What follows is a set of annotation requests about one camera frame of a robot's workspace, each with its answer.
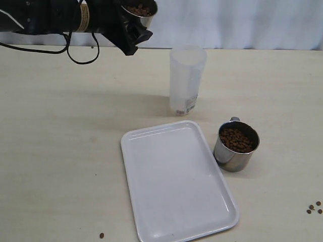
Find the kibble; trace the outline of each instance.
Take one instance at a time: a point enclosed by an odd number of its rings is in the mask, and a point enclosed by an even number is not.
[[[138,16],[142,16],[142,17],[149,17],[152,15],[152,13],[150,12],[150,9],[149,8],[145,8],[142,4],[139,4],[138,6],[136,7],[130,7],[130,6],[127,6],[126,9],[135,14],[135,15],[138,15]]]
[[[234,152],[249,153],[253,150],[253,143],[238,129],[223,129],[220,139],[226,147]]]

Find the white table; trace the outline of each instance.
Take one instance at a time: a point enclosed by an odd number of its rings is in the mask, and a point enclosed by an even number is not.
[[[104,48],[89,66],[64,54],[0,54],[0,241],[138,241],[122,135],[191,119],[213,148],[231,116],[261,144],[245,170],[224,172],[239,224],[201,241],[322,240],[323,215],[306,209],[323,202],[323,52],[209,50],[186,117],[168,111],[168,50]],[[72,54],[87,60],[95,49]]]

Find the white curtain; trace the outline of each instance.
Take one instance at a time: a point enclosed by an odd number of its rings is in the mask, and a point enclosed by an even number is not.
[[[225,49],[322,49],[322,0],[157,0],[153,37],[140,45],[171,48],[182,43]],[[112,46],[99,36],[101,46]],[[15,44],[63,45],[60,36],[0,34]],[[94,46],[89,34],[73,45]]]

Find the label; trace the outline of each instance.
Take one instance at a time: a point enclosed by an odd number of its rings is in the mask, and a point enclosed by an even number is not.
[[[189,111],[191,111],[193,108],[195,108],[196,100],[197,100],[197,95],[190,98],[190,99],[187,99],[185,101],[185,112],[186,113],[189,113]]]
[[[81,23],[76,32],[85,32],[90,23],[90,10],[87,4],[81,4]]]

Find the rectangular tray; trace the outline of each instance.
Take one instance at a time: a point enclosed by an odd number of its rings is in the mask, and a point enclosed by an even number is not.
[[[189,241],[238,223],[237,205],[197,123],[130,131],[121,147],[140,241]]]

